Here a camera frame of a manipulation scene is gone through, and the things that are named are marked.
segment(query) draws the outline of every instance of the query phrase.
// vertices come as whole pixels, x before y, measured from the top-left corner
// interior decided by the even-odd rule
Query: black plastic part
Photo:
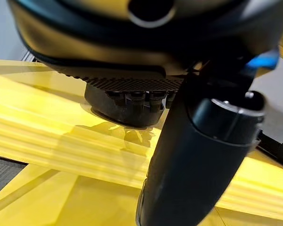
[[[85,99],[92,106],[92,111],[102,118],[135,128],[152,126],[159,121],[164,111],[163,105],[153,113],[144,93],[141,96],[134,95],[135,101],[130,99],[131,95],[127,96],[126,105],[116,105],[114,97],[90,84],[86,85]]]
[[[278,163],[283,165],[283,144],[280,144],[279,142],[266,136],[263,134],[263,131],[260,131],[258,139],[260,140],[260,143],[257,148],[264,154],[270,156]]]
[[[187,111],[198,108],[200,102],[191,98],[198,91],[190,90],[190,84],[183,85],[167,116],[140,196],[138,225],[196,226],[212,210],[254,144],[224,142],[199,131]],[[226,121],[226,115],[219,118]]]
[[[175,98],[176,91],[175,92],[169,92],[166,97],[166,108],[170,109],[173,103],[173,100]]]
[[[255,107],[235,106],[228,101],[205,98],[191,114],[195,127],[202,133],[233,144],[250,144],[261,128],[265,110],[265,99],[258,92],[252,92]]]

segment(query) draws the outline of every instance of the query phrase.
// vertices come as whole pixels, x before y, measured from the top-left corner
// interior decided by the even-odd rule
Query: circular opening
[[[128,5],[132,22],[143,27],[157,27],[174,15],[174,0],[131,0]]]

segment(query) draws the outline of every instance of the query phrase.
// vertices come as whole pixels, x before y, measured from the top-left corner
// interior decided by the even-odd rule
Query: black device
[[[170,108],[136,212],[139,226],[195,226],[214,207],[264,120],[249,91],[283,34],[283,0],[9,0],[20,36],[49,67],[87,82],[95,113],[146,127]]]

